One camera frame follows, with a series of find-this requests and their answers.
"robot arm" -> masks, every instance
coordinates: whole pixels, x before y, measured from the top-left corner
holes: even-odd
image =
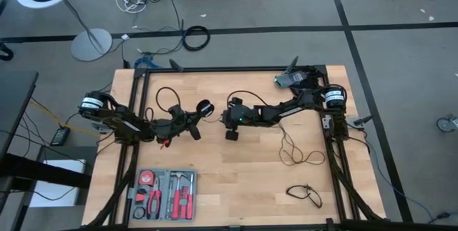
[[[202,117],[213,113],[214,106],[208,100],[202,100],[195,112],[185,112],[180,105],[172,106],[168,112],[172,119],[153,119],[151,121],[135,116],[126,106],[102,92],[89,92],[81,105],[79,114],[101,122],[114,130],[117,142],[151,142],[154,139],[166,147],[170,146],[173,137],[189,131],[195,140],[200,139],[197,124]]]
[[[332,114],[334,128],[342,135],[348,136],[345,122],[346,91],[339,85],[329,85],[314,90],[304,90],[297,97],[287,102],[281,102],[276,106],[262,105],[254,106],[252,109],[243,105],[243,100],[233,97],[228,102],[228,108],[223,112],[222,123],[229,129],[226,132],[226,139],[236,141],[238,126],[249,127],[272,127],[278,124],[284,117],[290,116],[306,109],[312,109],[325,114]]]

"glasses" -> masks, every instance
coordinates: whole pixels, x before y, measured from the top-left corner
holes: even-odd
[[[286,194],[300,200],[308,198],[318,209],[323,207],[320,195],[309,185],[293,185],[286,190]]]

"floor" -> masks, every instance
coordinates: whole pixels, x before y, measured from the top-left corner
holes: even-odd
[[[114,70],[122,68],[122,56],[133,64],[140,57],[137,49],[173,48],[180,40],[176,36],[132,38],[122,51],[95,62],[78,62],[69,48],[82,27],[63,4],[32,10],[16,0],[0,1],[0,41],[12,42],[8,46],[15,52],[13,61],[0,62],[0,69],[38,71],[34,97],[62,119],[76,112],[85,92],[110,82]],[[69,1],[90,26],[115,37],[138,32],[134,25],[149,30],[177,25],[170,0],[149,4],[137,18],[122,13],[114,0]],[[341,5],[338,1],[174,0],[185,26],[217,30],[204,50],[182,49],[157,56],[155,62],[164,67],[170,58],[184,67],[268,66],[287,65],[299,55],[300,64],[344,64],[360,115],[375,116],[376,124],[368,125],[368,141],[376,148],[384,175],[388,176],[381,151],[389,149],[408,197],[433,216],[458,211],[457,133],[442,133],[435,124],[448,113],[458,114],[458,95],[450,91],[458,84],[456,0],[340,0]],[[203,39],[192,36],[189,43]],[[57,124],[34,108],[27,110],[44,138],[51,139]],[[81,117],[71,124],[89,128],[89,121]],[[67,145],[94,146],[96,141],[73,132]],[[14,153],[24,153],[24,147],[12,147]],[[36,155],[38,149],[32,149],[28,157]],[[376,175],[387,216],[400,221],[393,189]],[[6,227],[11,224],[8,212],[19,200],[10,198],[9,210],[0,216]],[[409,208],[415,222],[430,221],[417,203],[409,201]],[[82,205],[29,209],[21,230],[76,228],[83,209]],[[458,215],[437,223],[458,225]]]

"tool case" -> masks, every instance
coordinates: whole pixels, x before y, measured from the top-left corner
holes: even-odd
[[[140,169],[132,199],[131,220],[191,222],[195,217],[197,172],[193,169]]]

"wooden board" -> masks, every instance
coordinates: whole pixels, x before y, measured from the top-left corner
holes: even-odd
[[[347,89],[347,115],[357,115],[353,94],[344,66],[327,66],[331,83]],[[184,110],[194,111],[202,99],[215,105],[215,113],[208,121],[216,120],[224,110],[229,93],[245,89],[258,94],[268,104],[291,99],[288,89],[278,89],[273,83],[276,72],[208,72],[163,73],[150,76],[146,107],[152,107],[155,118],[170,118],[156,104],[155,95],[161,87],[171,87],[179,95]],[[119,103],[128,104],[133,70],[117,70],[112,85],[112,95]],[[142,80],[137,93],[136,113],[140,101]],[[249,94],[236,94],[247,106],[260,104]],[[175,95],[163,91],[159,103],[168,108],[177,103]],[[302,111],[282,120],[297,147],[304,155],[317,150],[326,153],[319,115]],[[338,222],[333,195],[331,173],[326,162],[320,165],[303,163],[285,166],[279,156],[283,134],[279,128],[239,127],[237,142],[225,139],[222,123],[199,122],[202,139],[194,141],[189,133],[174,138],[168,149],[160,149],[156,142],[142,143],[137,168],[192,168],[198,171],[196,218],[191,223],[131,221],[129,227],[185,227],[221,225],[293,225],[324,223],[332,217]],[[363,139],[357,131],[352,137]],[[366,203],[382,216],[384,210],[374,171],[366,147],[349,140],[345,142],[354,186]],[[285,144],[284,149],[291,151]],[[285,161],[288,156],[280,152]],[[102,209],[113,191],[120,146],[114,145],[98,156],[94,166],[83,224],[90,222]],[[310,161],[318,163],[323,155],[314,153]],[[323,207],[317,209],[308,200],[298,200],[285,195],[292,185],[312,186],[322,197]],[[125,194],[120,199],[123,211]]]

